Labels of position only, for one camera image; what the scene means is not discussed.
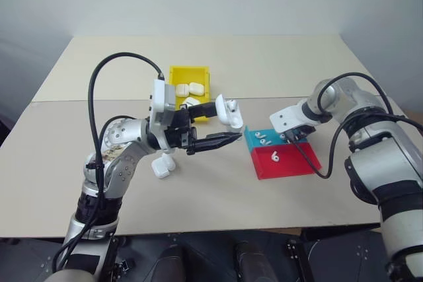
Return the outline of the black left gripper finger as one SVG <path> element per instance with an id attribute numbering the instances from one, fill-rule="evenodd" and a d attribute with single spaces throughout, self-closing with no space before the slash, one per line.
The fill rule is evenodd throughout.
<path id="1" fill-rule="evenodd" d="M 200 117 L 212 118 L 217 116 L 217 110 L 214 102 L 207 102 L 188 107 L 188 113 L 191 119 Z"/>
<path id="2" fill-rule="evenodd" d="M 207 135 L 203 139 L 192 139 L 186 148 L 187 155 L 219 149 L 238 140 L 242 136 L 236 132 L 221 132 Z"/>

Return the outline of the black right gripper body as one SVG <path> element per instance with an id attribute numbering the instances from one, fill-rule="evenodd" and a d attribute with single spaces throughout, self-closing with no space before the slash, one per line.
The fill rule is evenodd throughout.
<path id="1" fill-rule="evenodd" d="M 315 132 L 315 128 L 310 125 L 301 125 L 293 129 L 293 140 L 299 142 L 305 140 L 308 135 Z"/>

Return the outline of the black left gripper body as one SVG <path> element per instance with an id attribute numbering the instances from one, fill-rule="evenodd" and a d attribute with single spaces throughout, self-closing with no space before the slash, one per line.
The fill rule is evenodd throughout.
<path id="1" fill-rule="evenodd" d="M 184 149 L 187 154 L 194 154 L 197 131 L 192 124 L 188 108 L 181 108 L 174 113 L 172 122 L 165 130 L 165 137 L 170 148 Z"/>

